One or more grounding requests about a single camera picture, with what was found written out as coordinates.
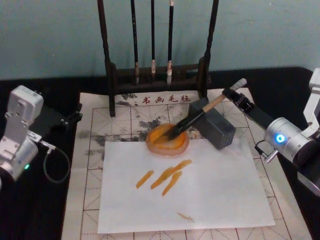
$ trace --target table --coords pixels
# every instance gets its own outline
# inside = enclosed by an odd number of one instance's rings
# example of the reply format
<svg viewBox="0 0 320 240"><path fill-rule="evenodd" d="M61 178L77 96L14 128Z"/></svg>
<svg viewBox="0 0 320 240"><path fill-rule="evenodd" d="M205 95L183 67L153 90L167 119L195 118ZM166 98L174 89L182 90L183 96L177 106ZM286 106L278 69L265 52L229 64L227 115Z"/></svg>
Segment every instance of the table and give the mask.
<svg viewBox="0 0 320 240"><path fill-rule="evenodd" d="M208 91L209 100L222 89ZM241 88L252 99L247 88ZM78 123L73 164L67 195L62 239L170 239L170 240L309 240L311 236L278 159L262 162L254 149L263 130L246 118L227 99L216 109L236 127L235 136L246 138L260 180L268 198L275 226L256 228L201 229L179 231L97 234L105 141L143 141L146 132L158 124L177 123L188 113L189 103L199 99L196 91L136 93L117 95L116 117L109 115L108 98L82 93L83 119ZM202 138L192 128L192 139Z"/></svg>

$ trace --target black brush handle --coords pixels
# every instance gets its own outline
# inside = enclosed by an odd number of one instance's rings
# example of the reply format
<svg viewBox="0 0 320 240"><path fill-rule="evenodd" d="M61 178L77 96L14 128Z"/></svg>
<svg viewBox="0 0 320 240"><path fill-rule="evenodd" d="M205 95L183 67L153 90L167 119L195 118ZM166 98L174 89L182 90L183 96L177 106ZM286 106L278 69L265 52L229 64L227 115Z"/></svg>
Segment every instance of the black brush handle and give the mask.
<svg viewBox="0 0 320 240"><path fill-rule="evenodd" d="M138 40L136 27L136 8L135 0L131 0L132 30L133 30L133 46L134 46L134 62L138 62Z"/></svg>
<svg viewBox="0 0 320 240"><path fill-rule="evenodd" d="M152 60L155 60L155 0L151 0Z"/></svg>
<svg viewBox="0 0 320 240"><path fill-rule="evenodd" d="M193 124L195 124L205 113L206 112L201 108L200 110L182 119L174 127L176 128L179 134L182 134L184 131L190 128Z"/></svg>
<svg viewBox="0 0 320 240"><path fill-rule="evenodd" d="M174 23L174 6L169 7L169 41L168 41L168 61L172 60L172 30Z"/></svg>

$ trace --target hanging calligraphy brush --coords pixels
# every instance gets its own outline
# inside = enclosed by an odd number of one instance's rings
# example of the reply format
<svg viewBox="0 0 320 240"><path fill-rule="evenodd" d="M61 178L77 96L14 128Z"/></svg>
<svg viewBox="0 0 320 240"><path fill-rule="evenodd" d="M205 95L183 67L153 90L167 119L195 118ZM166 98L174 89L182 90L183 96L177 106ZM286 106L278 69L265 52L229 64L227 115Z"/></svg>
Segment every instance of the hanging calligraphy brush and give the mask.
<svg viewBox="0 0 320 240"><path fill-rule="evenodd" d="M168 85L171 84L172 80L172 30L173 30L173 22L174 22L174 0L170 0L169 7L169 40L168 40L168 66L166 70L167 78L166 83Z"/></svg>
<svg viewBox="0 0 320 240"><path fill-rule="evenodd" d="M132 30L133 30L133 44L134 44L134 69L135 69L135 84L139 84L139 62L138 62L138 40L136 27L136 9L135 0L131 0L131 15L132 15Z"/></svg>
<svg viewBox="0 0 320 240"><path fill-rule="evenodd" d="M156 58L155 58L155 0L151 0L151 44L152 44L152 64L151 73L152 80L156 74Z"/></svg>

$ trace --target white paper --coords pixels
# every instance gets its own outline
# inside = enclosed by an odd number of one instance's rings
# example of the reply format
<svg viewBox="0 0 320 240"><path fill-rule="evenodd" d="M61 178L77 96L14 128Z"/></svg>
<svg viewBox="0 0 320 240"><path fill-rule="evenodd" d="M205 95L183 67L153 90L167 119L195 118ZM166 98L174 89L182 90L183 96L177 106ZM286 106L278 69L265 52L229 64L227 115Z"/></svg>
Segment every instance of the white paper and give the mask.
<svg viewBox="0 0 320 240"><path fill-rule="evenodd" d="M165 196L162 191L171 178L150 189L165 169L188 159L192 163ZM150 170L154 174L137 189L136 183ZM223 150L206 139L191 140L176 157L153 154L145 142L105 143L99 234L274 224L245 139L234 139Z"/></svg>

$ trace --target gray block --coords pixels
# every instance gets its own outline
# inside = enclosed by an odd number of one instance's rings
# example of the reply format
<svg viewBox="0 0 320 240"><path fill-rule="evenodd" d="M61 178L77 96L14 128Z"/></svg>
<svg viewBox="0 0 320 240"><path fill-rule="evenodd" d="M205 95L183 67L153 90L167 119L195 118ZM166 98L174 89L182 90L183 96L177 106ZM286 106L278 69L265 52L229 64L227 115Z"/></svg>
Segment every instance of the gray block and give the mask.
<svg viewBox="0 0 320 240"><path fill-rule="evenodd" d="M189 105L188 114L198 111L207 104L208 100L206 98L194 101ZM236 128L214 108L203 115L194 124L194 127L218 150L229 146L236 132Z"/></svg>

